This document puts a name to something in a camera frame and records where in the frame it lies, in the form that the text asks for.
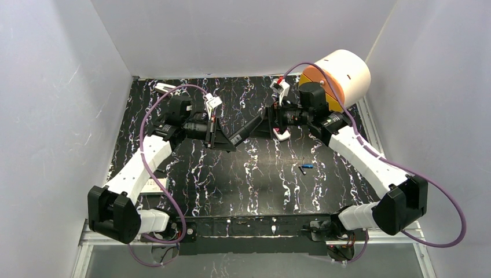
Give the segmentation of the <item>white remote control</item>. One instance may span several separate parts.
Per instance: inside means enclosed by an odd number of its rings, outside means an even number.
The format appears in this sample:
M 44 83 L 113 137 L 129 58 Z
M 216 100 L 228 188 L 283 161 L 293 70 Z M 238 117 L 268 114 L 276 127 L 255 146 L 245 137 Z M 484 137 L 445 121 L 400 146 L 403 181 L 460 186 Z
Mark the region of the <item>white remote control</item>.
M 283 142 L 285 140 L 289 140 L 291 137 L 291 133 L 289 129 L 286 129 L 284 132 L 280 132 L 280 129 L 274 128 L 273 130 L 273 138 L 277 139 L 279 142 Z

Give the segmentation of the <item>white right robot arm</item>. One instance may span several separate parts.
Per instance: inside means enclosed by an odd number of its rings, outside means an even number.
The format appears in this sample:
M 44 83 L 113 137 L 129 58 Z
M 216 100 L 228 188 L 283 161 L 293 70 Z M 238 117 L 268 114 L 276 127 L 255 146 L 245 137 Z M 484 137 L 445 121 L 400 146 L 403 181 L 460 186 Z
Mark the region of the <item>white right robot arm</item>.
M 383 162 L 363 137 L 354 132 L 354 123 L 343 112 L 331 111 L 320 83 L 299 87 L 298 104 L 285 100 L 289 84 L 274 79 L 270 88 L 277 94 L 264 114 L 248 127 L 250 137 L 272 139 L 290 126 L 307 126 L 311 135 L 345 158 L 379 197 L 378 202 L 352 205 L 331 215 L 328 229 L 341 234 L 356 229 L 379 228 L 396 235 L 427 212 L 428 182 Z

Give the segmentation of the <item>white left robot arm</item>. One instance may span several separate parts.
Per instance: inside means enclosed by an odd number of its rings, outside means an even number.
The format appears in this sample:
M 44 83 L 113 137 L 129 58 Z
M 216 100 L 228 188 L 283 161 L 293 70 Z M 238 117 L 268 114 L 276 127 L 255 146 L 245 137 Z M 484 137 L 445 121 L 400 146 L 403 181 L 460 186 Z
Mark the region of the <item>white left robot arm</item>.
M 205 110 L 195 111 L 190 97 L 171 97 L 166 113 L 144 137 L 144 149 L 138 150 L 103 187 L 94 186 L 89 191 L 90 230 L 124 244 L 140 234 L 165 231 L 169 215 L 156 209 L 138 211 L 138 196 L 151 174 L 186 138 L 201 140 L 211 149 L 236 150 L 221 130 L 219 118 L 213 115 L 221 104 L 220 97 L 207 94 Z

